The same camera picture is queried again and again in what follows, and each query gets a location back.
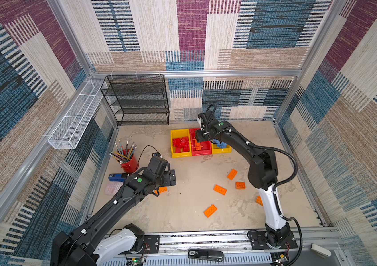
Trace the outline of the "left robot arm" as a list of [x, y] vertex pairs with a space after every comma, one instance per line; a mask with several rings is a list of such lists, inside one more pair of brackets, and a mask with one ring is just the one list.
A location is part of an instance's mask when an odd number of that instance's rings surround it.
[[112, 199], [71, 233], [60, 232], [53, 240], [52, 266], [100, 266], [115, 255], [139, 250], [144, 232], [133, 224], [106, 238], [114, 225], [145, 197], [160, 195], [159, 189], [176, 185], [174, 170], [160, 153], [153, 153], [148, 166], [128, 176]]

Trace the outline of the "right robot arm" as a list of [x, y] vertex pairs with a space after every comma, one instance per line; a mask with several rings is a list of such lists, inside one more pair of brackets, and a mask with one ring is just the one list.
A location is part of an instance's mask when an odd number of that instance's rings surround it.
[[[289, 221], [294, 218], [283, 214], [277, 187], [292, 181], [298, 172], [294, 157], [284, 150], [258, 146], [238, 132], [227, 121], [215, 118], [216, 105], [208, 106], [204, 113], [198, 114], [200, 129], [196, 131], [198, 142], [214, 140], [224, 142], [238, 152], [249, 164], [248, 180], [258, 189], [262, 206], [266, 213], [267, 244], [271, 248], [279, 248], [285, 244], [291, 234]], [[285, 180], [278, 181], [276, 152], [286, 155], [293, 164], [293, 173]]]

